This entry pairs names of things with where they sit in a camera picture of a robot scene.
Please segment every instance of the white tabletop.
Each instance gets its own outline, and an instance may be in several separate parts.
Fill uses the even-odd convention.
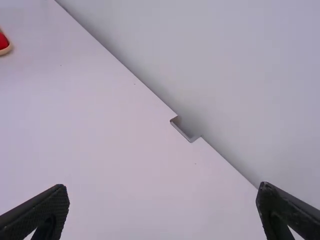
[[[55,184],[63,240],[265,239],[257,190],[56,2],[0,7],[0,214]]]

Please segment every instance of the white wall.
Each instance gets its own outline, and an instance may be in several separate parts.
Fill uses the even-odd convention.
[[[255,186],[320,208],[318,0],[58,2]]]

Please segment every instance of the red toy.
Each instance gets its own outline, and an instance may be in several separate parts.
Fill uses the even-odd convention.
[[[9,46],[9,42],[6,38],[6,36],[0,32],[0,50],[6,49]]]

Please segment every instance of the white surface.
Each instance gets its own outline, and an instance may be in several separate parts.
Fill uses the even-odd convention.
[[[265,239],[256,189],[56,2],[0,23],[0,214],[61,183],[63,240]]]
[[[256,187],[320,208],[319,1],[57,1]]]

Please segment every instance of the gray wall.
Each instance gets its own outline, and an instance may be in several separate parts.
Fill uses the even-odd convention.
[[[58,2],[255,186],[320,207],[318,0]]]

